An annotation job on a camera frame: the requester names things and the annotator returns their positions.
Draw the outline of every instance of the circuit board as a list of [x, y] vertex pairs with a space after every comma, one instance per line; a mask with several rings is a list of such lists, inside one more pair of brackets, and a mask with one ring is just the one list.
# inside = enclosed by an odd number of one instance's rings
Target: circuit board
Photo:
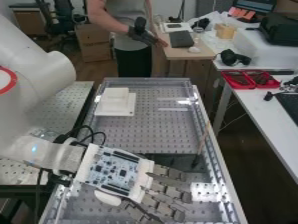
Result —
[[102, 147], [94, 155], [86, 184], [127, 196], [134, 186], [139, 158], [122, 150]]

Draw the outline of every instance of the laptop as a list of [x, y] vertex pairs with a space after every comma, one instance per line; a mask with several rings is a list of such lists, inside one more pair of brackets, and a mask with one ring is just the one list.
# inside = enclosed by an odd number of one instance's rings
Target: laptop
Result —
[[177, 31], [169, 33], [170, 35], [170, 45], [173, 48], [186, 48], [194, 45], [192, 38], [189, 31]]

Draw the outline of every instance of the chair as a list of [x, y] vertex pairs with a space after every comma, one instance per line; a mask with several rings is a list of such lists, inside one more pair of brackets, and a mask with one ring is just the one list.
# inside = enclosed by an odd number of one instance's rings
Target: chair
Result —
[[61, 40], [58, 41], [58, 43], [50, 45], [46, 50], [49, 51], [51, 47], [57, 47], [58, 50], [62, 51], [66, 43], [71, 42], [77, 45], [73, 21], [73, 6], [70, 0], [54, 0], [53, 2], [55, 17], [51, 17], [43, 0], [36, 0], [40, 11], [45, 18], [45, 32], [50, 36], [61, 35]]

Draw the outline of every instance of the red object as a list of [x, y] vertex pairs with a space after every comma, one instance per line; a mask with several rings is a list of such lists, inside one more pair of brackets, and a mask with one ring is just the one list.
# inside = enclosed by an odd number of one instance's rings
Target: red object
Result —
[[222, 71], [220, 75], [234, 89], [275, 89], [280, 86], [272, 76], [259, 70]]
[[239, 12], [239, 14], [238, 14], [238, 17], [239, 18], [240, 17], [244, 17], [246, 12], [247, 12], [247, 10], [246, 9], [242, 9], [240, 12]]
[[247, 19], [247, 20], [251, 20], [254, 14], [255, 14], [254, 11], [248, 11], [247, 14], [243, 16], [243, 18]]
[[17, 76], [9, 69], [6, 69], [1, 66], [0, 66], [0, 70], [4, 71], [10, 76], [10, 82], [2, 89], [0, 89], [0, 94], [4, 94], [16, 86]]
[[250, 79], [252, 79], [256, 88], [259, 89], [279, 88], [280, 82], [278, 82], [267, 72], [258, 70], [256, 71], [246, 70], [243, 72], [250, 77]]
[[254, 89], [255, 83], [242, 71], [222, 71], [220, 75], [232, 89]]
[[231, 13], [231, 16], [236, 17], [240, 11], [242, 11], [240, 9], [235, 8], [234, 12]]
[[235, 11], [235, 7], [231, 7], [227, 14], [231, 16], [234, 11]]

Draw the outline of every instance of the metal table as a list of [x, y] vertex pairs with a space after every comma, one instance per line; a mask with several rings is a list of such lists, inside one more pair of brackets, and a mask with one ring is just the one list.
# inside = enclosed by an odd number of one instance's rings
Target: metal table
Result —
[[[106, 87], [129, 87], [137, 94], [133, 117], [94, 117], [93, 112]], [[226, 169], [212, 130], [208, 130], [198, 167], [190, 168], [207, 116], [196, 88], [189, 79], [105, 79], [85, 124], [106, 133], [106, 146], [133, 153], [151, 154], [151, 158], [187, 172], [192, 204], [169, 198], [163, 200], [186, 211], [187, 223], [247, 223], [230, 175]], [[173, 183], [186, 188], [187, 185]], [[57, 187], [46, 205], [40, 224], [129, 224], [134, 220], [118, 207], [102, 204], [94, 189], [73, 183], [69, 189]]]
[[[74, 82], [43, 101], [29, 114], [32, 126], [66, 133], [74, 126], [90, 93], [93, 82]], [[38, 169], [0, 157], [0, 186], [36, 185]], [[41, 184], [47, 181], [43, 172]]]

